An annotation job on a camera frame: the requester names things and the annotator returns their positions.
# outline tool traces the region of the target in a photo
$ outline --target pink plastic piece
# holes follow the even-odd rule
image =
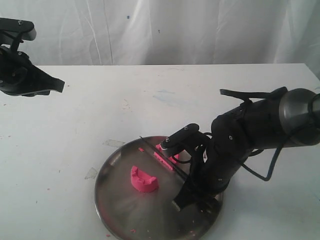
[[[131,168],[131,184],[135,189],[143,193],[151,193],[159,187],[158,179],[155,176],[148,175],[136,166]]]
[[[155,147],[156,147],[160,152],[162,152],[162,148],[161,148],[161,145],[160,145],[160,144],[156,145]],[[170,165],[166,162],[166,160],[164,160],[158,153],[154,152],[153,155],[155,156],[155,158],[156,158],[159,162],[161,162],[163,165],[165,165],[169,170],[171,170],[171,171],[174,170],[174,168],[173,168],[172,166],[170,166]],[[179,159],[179,154],[176,154],[174,157],[175,157],[176,159]],[[174,160],[172,157],[169,157],[168,159],[169,159],[173,164],[177,164],[177,161]]]

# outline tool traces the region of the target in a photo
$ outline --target white backdrop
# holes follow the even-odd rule
[[[33,21],[36,65],[306,63],[320,77],[320,0],[2,0]]]

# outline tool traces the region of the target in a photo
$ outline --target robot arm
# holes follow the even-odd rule
[[[211,133],[199,132],[193,123],[161,143],[167,157],[183,150],[191,156],[189,176],[173,201],[179,210],[223,192],[241,166],[268,181],[282,148],[320,143],[319,94],[286,87],[270,93],[225,89],[220,93],[243,103],[213,120]],[[262,100],[252,102],[253,98]],[[264,149],[276,149],[266,177],[245,165],[248,157]]]
[[[40,70],[27,54],[18,51],[23,40],[32,41],[36,35],[30,21],[0,18],[0,90],[5,94],[33,97],[49,95],[51,90],[62,93],[64,81]]]

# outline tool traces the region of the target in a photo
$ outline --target white table surface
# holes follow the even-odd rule
[[[40,68],[65,81],[62,94],[0,94],[1,240],[107,239],[93,169],[116,150],[108,140],[171,135],[189,123],[209,131],[217,115],[240,103],[221,88],[320,91],[304,64]],[[265,175],[273,153],[247,164]],[[319,156],[319,145],[284,149],[270,182],[240,169],[203,239],[320,239]]]

